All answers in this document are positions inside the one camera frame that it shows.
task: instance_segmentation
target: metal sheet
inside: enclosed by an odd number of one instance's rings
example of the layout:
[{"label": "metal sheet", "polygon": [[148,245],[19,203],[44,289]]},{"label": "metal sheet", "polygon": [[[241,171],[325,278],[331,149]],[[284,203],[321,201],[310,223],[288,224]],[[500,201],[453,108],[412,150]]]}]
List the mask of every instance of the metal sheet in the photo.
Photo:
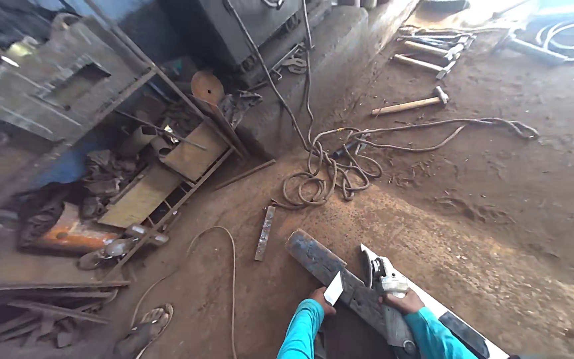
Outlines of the metal sheet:
[{"label": "metal sheet", "polygon": [[[189,148],[205,152],[192,145],[188,145]],[[121,228],[127,228],[132,223],[143,222],[179,186],[182,178],[155,162],[150,165],[150,169],[146,171],[143,178],[136,179],[136,181],[139,182],[120,200],[108,205],[108,211],[97,222]]]},{"label": "metal sheet", "polygon": [[340,295],[342,294],[342,275],[340,272],[335,275],[334,279],[329,284],[329,287],[325,290],[324,296],[325,300],[329,302],[332,306],[336,303]]},{"label": "metal sheet", "polygon": [[19,66],[0,66],[0,119],[59,141],[85,133],[95,113],[146,72],[127,53],[102,39],[110,37],[93,17],[56,33]]},{"label": "metal sheet", "polygon": [[228,146],[204,122],[196,127],[187,136],[187,139],[206,147],[207,151],[203,151],[191,144],[179,143],[174,150],[162,159],[162,162],[187,179],[196,182],[214,161],[227,150]]}]

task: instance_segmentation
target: rusty metal plate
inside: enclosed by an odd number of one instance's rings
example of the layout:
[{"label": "rusty metal plate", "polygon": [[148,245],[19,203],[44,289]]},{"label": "rusty metal plate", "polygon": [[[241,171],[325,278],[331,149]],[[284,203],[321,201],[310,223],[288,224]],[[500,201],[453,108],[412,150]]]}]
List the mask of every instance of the rusty metal plate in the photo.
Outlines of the rusty metal plate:
[{"label": "rusty metal plate", "polygon": [[122,231],[111,227],[82,223],[79,208],[66,202],[57,223],[41,238],[33,241],[31,247],[89,253],[103,248],[121,234]]}]

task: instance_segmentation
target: wooden board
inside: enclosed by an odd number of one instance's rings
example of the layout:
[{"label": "wooden board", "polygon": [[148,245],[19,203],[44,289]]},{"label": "wooden board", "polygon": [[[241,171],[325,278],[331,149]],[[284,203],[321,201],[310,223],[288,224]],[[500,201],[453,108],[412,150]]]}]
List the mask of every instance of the wooden board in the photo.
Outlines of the wooden board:
[{"label": "wooden board", "polygon": [[108,211],[97,222],[121,228],[143,222],[179,186],[182,178],[155,162],[138,181],[120,200],[108,205]]},{"label": "wooden board", "polygon": [[205,122],[196,127],[187,139],[203,145],[207,151],[181,142],[161,161],[187,179],[196,182],[229,147]]}]

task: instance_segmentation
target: turquoise sleeve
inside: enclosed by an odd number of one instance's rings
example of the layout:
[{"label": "turquoise sleeve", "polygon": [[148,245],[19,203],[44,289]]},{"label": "turquoise sleeve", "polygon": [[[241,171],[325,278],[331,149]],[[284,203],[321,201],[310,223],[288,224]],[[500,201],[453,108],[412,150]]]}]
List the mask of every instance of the turquoise sleeve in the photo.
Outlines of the turquoise sleeve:
[{"label": "turquoise sleeve", "polygon": [[424,359],[476,359],[435,315],[424,306],[404,316]]},{"label": "turquoise sleeve", "polygon": [[314,338],[325,318],[323,306],[313,299],[300,302],[291,318],[278,359],[313,359]]}]

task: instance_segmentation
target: metal rod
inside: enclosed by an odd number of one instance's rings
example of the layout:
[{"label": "metal rod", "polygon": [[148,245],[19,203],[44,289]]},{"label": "metal rod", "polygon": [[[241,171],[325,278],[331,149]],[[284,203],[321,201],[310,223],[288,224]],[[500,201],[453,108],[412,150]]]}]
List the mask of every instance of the metal rod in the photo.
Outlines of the metal rod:
[{"label": "metal rod", "polygon": [[99,315],[84,313],[75,309],[63,308],[61,306],[56,305],[36,303],[34,301],[29,300],[11,300],[7,303],[7,305],[16,306],[17,308],[33,310],[35,312],[65,315],[67,317],[73,317],[75,319],[81,319],[91,322],[99,322],[101,324],[108,324],[110,322],[109,319],[101,317]]},{"label": "metal rod", "polygon": [[249,171],[245,171],[245,172],[241,173],[240,175],[234,176],[234,177],[230,178],[229,180],[227,180],[221,184],[217,184],[215,189],[219,190],[225,186],[233,184],[234,182],[241,180],[241,179],[243,179],[249,175],[253,175],[254,173],[257,173],[258,171],[260,171],[261,169],[263,169],[265,167],[269,167],[275,163],[276,163],[276,160],[267,161],[264,164],[261,164],[260,166],[256,166],[256,167],[250,169]]},{"label": "metal rod", "polygon": [[119,111],[119,110],[114,110],[114,112],[116,112],[117,114],[120,114],[121,116],[125,116],[125,117],[127,117],[127,118],[131,118],[131,119],[133,119],[133,120],[139,122],[139,123],[142,124],[142,125],[154,127],[157,131],[163,132],[164,134],[166,134],[166,135],[168,135],[168,136],[170,136],[170,137],[172,137],[172,138],[174,138],[174,139],[177,139],[177,140],[182,141],[182,142],[185,142],[185,143],[189,143],[189,144],[191,144],[192,146],[198,147],[198,148],[200,148],[200,149],[203,150],[203,151],[207,151],[207,148],[206,148],[206,147],[201,146],[201,145],[199,145],[198,143],[195,143],[195,142],[193,142],[193,141],[190,141],[190,140],[188,140],[188,139],[185,139],[185,138],[183,138],[183,137],[181,137],[181,136],[179,136],[179,135],[177,135],[177,134],[175,134],[175,133],[173,133],[173,132],[166,131],[166,130],[164,130],[163,128],[161,128],[161,127],[159,127],[159,126],[153,125],[152,123],[149,123],[149,122],[147,122],[147,121],[144,121],[144,120],[142,120],[142,119],[140,119],[140,118],[138,118],[138,117],[136,117],[136,116],[132,116],[131,114],[126,114],[125,112]]}]

